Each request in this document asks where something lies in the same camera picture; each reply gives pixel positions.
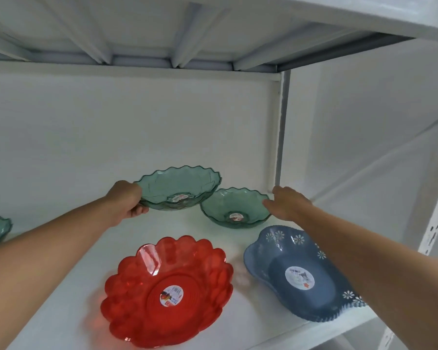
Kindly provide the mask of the person's right hand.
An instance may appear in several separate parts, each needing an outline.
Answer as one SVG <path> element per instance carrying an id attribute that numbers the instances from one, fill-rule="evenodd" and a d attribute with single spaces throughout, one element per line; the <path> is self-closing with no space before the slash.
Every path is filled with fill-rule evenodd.
<path id="1" fill-rule="evenodd" d="M 284 187 L 286 189 L 286 217 L 276 217 L 279 220 L 296 222 L 302 212 L 313 206 L 312 202 L 307 199 L 303 194 L 297 192 L 290 187 Z"/>

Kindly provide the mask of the person's left hand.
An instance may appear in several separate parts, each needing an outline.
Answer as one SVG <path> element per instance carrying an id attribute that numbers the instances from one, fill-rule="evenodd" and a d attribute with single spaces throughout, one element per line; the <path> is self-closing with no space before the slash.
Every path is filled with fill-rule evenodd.
<path id="1" fill-rule="evenodd" d="M 110 188 L 103 200 L 107 203 L 107 214 L 110 216 L 110 227 L 115 227 L 127 218 L 134 218 L 149 212 L 140 201 L 131 199 L 131 182 L 117 181 Z"/>

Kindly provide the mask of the small green scalloped plastic bowl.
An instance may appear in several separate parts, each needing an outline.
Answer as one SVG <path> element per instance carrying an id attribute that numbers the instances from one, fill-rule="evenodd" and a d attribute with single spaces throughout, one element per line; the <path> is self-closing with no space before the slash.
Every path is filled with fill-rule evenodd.
<path id="1" fill-rule="evenodd" d="M 248 188 L 220 188 L 199 204 L 212 222 L 228 229 L 251 229 L 266 222 L 271 214 L 263 200 L 269 197 Z"/>

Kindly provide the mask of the large green scalloped plastic bowl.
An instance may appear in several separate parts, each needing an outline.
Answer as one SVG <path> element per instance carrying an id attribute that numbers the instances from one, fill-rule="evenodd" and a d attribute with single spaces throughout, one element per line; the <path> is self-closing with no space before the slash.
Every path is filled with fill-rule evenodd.
<path id="1" fill-rule="evenodd" d="M 190 208 L 205 201 L 222 182 L 220 172 L 202 166 L 169 167 L 144 175 L 136 182 L 142 189 L 139 204 L 159 211 Z"/>

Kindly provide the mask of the person's left forearm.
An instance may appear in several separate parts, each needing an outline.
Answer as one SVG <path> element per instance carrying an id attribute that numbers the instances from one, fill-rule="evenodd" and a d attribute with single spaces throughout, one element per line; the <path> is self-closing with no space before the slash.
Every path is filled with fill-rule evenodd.
<path id="1" fill-rule="evenodd" d="M 108 197 L 0 244 L 0 350 L 16 338 L 123 208 Z"/>

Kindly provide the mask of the person's right forearm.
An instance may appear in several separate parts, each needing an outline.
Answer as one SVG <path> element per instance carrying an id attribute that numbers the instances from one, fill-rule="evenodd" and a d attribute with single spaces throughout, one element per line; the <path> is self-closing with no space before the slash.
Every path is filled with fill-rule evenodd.
<path id="1" fill-rule="evenodd" d="M 303 204 L 304 228 L 409 350 L 438 350 L 438 259 Z"/>

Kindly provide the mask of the white shelving unit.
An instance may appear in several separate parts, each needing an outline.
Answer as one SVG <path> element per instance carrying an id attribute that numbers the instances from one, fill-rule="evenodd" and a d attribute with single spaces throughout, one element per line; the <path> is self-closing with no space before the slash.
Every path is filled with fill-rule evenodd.
<path id="1" fill-rule="evenodd" d="M 401 242 L 438 195 L 438 0 L 0 0 L 8 239 L 184 165 Z"/>

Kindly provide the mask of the blue flower-print plastic dish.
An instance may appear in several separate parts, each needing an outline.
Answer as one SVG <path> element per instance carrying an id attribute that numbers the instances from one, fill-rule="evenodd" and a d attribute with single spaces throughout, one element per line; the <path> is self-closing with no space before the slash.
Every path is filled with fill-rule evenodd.
<path id="1" fill-rule="evenodd" d="M 326 253 L 303 230 L 264 228 L 244 251 L 244 265 L 295 316 L 314 323 L 367 304 Z"/>

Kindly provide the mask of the red scalloped plastic bowl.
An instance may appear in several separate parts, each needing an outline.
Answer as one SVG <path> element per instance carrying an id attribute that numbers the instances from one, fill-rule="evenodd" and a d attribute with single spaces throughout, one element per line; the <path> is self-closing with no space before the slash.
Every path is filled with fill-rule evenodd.
<path id="1" fill-rule="evenodd" d="M 178 345 L 220 317 L 233 273 L 225 252 L 209 240 L 164 237 L 120 261 L 105 282 L 101 314 L 111 334 L 133 346 Z"/>

